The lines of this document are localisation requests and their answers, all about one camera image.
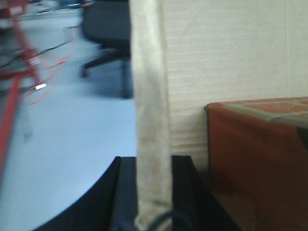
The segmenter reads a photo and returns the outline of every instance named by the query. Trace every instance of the corrugated cardboard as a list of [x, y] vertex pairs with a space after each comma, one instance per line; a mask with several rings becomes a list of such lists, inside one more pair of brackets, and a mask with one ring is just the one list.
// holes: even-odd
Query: corrugated cardboard
[[171, 152], [207, 169], [204, 106], [305, 96], [308, 1], [164, 0]]
[[[171, 154], [191, 155], [198, 170], [207, 172], [204, 106], [209, 103], [306, 95], [308, 1], [131, 2], [136, 6], [131, 8], [131, 14], [135, 38], [132, 65], [138, 150], [143, 152], [145, 174], [151, 172], [147, 167], [153, 170], [151, 164], [156, 165], [156, 162], [151, 162], [151, 155], [156, 155], [157, 161], [160, 156], [165, 159], [169, 139]], [[161, 57], [166, 57], [166, 61], [162, 61]], [[147, 63], [156, 58], [159, 65]], [[163, 82], [158, 83], [151, 78], [156, 78], [157, 74], [157, 78], [161, 79], [165, 70], [167, 83], [164, 84], [168, 92], [161, 94], [163, 91], [160, 90], [164, 88], [159, 89], [159, 84]], [[165, 133], [165, 142], [162, 137], [156, 143], [145, 142], [147, 140], [140, 134], [146, 135], [150, 131], [146, 123], [154, 128], [155, 116], [162, 118], [160, 113], [166, 112], [166, 100], [169, 103], [170, 137]], [[163, 111], [155, 110], [156, 107], [163, 108]], [[167, 123], [157, 123], [158, 127], [154, 130], [164, 129], [162, 125], [168, 128]], [[148, 147], [152, 151], [146, 154]], [[150, 181], [146, 182], [145, 176], [139, 174], [138, 180], [149, 185]], [[165, 183], [166, 186], [171, 184], [169, 180]]]
[[308, 97], [207, 111], [212, 191], [242, 230], [308, 230]]

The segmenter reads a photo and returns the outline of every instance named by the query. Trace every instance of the chair wheel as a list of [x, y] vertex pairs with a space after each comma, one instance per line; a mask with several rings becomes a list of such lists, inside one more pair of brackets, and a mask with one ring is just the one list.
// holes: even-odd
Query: chair wheel
[[88, 76], [89, 76], [88, 70], [87, 70], [87, 69], [83, 69], [83, 70], [81, 71], [81, 77], [82, 77], [82, 78], [86, 78], [86, 77], [88, 77]]

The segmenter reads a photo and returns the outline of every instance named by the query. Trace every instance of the brown box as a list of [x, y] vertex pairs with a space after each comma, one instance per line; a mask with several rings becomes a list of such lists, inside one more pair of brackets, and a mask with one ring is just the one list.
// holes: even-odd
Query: brown box
[[207, 106], [214, 194], [249, 231], [308, 230], [308, 97]]

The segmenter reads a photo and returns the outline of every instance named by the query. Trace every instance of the black cable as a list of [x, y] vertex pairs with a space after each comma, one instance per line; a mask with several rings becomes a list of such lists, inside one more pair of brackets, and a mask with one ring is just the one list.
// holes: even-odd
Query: black cable
[[193, 222], [187, 215], [179, 211], [169, 211], [156, 217], [147, 231], [157, 231], [159, 225], [168, 218], [177, 218], [184, 221], [186, 228], [182, 230], [193, 230]]
[[6, 67], [6, 66], [11, 65], [15, 60], [17, 60], [17, 59], [19, 59], [19, 58], [21, 58], [21, 57], [22, 57], [21, 55], [17, 55], [17, 56], [15, 56], [15, 57], [13, 57], [13, 58], [12, 58], [10, 61], [8, 61], [6, 64], [1, 65], [0, 68], [4, 68], [4, 67]]
[[[64, 34], [66, 34], [66, 33], [65, 33], [66, 30], [70, 30], [70, 29], [72, 29], [72, 28], [74, 28], [74, 27], [73, 27], [73, 26], [71, 26], [71, 27], [65, 27], [65, 28], [64, 28]], [[54, 46], [54, 47], [51, 47], [51, 48], [47, 48], [47, 49], [45, 49], [45, 50], [42, 50], [40, 53], [38, 53], [38, 55], [44, 54], [44, 53], [46, 53], [46, 52], [48, 52], [48, 51], [52, 51], [52, 50], [57, 49], [57, 48], [59, 48], [59, 47], [61, 47], [61, 46], [64, 46], [64, 45], [68, 44], [69, 42], [71, 42], [72, 40], [73, 40], [73, 38], [72, 38], [72, 36], [70, 36], [70, 38], [69, 38], [67, 41], [65, 41], [65, 42], [63, 42], [63, 43], [61, 43], [61, 44], [59, 44], [59, 45], [57, 45], [57, 46]]]

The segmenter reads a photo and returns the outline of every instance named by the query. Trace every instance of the chair base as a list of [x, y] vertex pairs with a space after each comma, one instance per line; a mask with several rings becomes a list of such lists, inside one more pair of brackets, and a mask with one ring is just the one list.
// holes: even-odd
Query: chair base
[[129, 72], [128, 72], [128, 62], [130, 60], [130, 50], [116, 50], [113, 52], [109, 52], [107, 54], [104, 54], [103, 56], [99, 57], [98, 59], [95, 59], [91, 62], [88, 62], [83, 65], [81, 70], [81, 77], [86, 78], [89, 76], [88, 70], [92, 67], [112, 63], [117, 60], [122, 60], [122, 91], [121, 91], [121, 97], [123, 99], [129, 99], [132, 98], [133, 94], [129, 91]]

